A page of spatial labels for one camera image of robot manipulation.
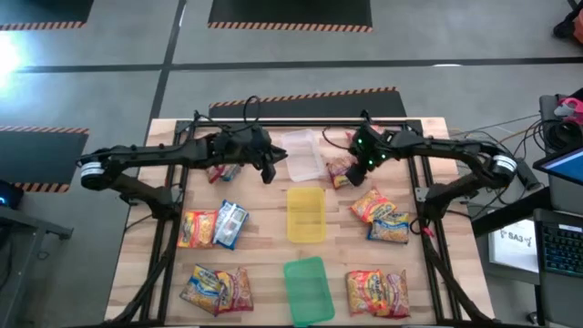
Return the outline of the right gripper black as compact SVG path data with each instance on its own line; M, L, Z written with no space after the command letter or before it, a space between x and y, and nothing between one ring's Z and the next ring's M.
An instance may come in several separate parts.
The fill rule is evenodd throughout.
M388 159L387 141L392 132L378 129L372 125L361 125L354 132L348 152L355 162L345 173L347 179L356 187L363 184L368 171L374 170Z

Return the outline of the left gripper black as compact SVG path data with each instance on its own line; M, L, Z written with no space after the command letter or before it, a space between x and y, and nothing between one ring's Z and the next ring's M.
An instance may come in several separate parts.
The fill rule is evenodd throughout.
M245 132L248 139L243 149L243 164L252 165L261 173L263 183L271 184L276 174L274 162L286 159L288 157L287 151L271 145L269 133L260 126L249 126Z

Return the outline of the yellow plastic container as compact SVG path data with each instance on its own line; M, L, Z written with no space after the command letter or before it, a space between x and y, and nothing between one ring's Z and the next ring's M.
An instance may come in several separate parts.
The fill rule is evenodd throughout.
M318 243L326 237L325 192L321 188L287 191L287 238L293 243Z

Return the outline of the green plastic container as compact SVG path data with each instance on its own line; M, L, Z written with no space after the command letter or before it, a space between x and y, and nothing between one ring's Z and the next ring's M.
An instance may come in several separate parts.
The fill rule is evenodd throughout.
M335 316L321 257L286 262L283 265L283 276L295 327L330 321Z

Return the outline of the clear plastic container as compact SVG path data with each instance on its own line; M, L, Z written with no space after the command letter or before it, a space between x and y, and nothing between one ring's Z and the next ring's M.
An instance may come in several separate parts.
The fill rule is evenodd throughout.
M284 133L281 144L288 155L286 165L293 182L318 179L324 175L318 139L311 129Z

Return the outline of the black hazard-striped floor mat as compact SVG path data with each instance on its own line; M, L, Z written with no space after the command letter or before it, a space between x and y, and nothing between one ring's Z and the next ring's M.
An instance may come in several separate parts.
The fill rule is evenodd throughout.
M213 0L211 29L370 33L370 0Z
M25 192L65 193L89 130L0 126L0 180Z
M395 87L372 87L292 96L228 100L210 104L211 118L358 118L366 110L372 118L405 118L400 93Z
M94 0L0 0L0 31L83 27Z

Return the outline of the black cylindrical adapter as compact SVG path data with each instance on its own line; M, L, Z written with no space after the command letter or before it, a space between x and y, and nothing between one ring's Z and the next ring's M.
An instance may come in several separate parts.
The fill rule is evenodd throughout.
M537 190L542 186L524 158L517 158L517 176L526 191Z

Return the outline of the white SA3 label sheet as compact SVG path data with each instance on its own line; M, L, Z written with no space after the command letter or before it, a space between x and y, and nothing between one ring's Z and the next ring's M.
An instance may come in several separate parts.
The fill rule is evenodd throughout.
M521 220L488 234L490 263L538 273L535 224Z

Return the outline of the pink and white headset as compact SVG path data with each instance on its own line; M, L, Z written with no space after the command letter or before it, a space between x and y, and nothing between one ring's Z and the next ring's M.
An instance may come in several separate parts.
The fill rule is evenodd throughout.
M554 115L564 121L583 126L583 101L574 97L561 99L554 110Z

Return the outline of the dark grey side desk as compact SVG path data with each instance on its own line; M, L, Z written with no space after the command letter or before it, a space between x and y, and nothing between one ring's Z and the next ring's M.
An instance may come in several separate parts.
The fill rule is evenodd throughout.
M547 132L547 147L555 152L583 146L583 128L553 116L554 126ZM558 189L546 187L500 210L472 222L476 236L497 231L510 223L532 216L536 209L556 211L552 200L562 195ZM583 279L553 273L540 273L538 266L537 318L566 326L583 328Z

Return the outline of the grey metal side table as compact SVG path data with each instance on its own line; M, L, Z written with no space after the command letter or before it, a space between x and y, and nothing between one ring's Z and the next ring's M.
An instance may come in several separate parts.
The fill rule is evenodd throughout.
M71 238L72 229L0 207L0 328L10 328L19 314L29 272L47 234Z

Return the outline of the black device with blue light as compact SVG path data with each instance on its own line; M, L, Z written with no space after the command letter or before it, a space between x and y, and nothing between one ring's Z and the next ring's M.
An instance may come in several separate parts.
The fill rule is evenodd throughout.
M24 196L24 192L14 185L0 180L0 207L17 210Z

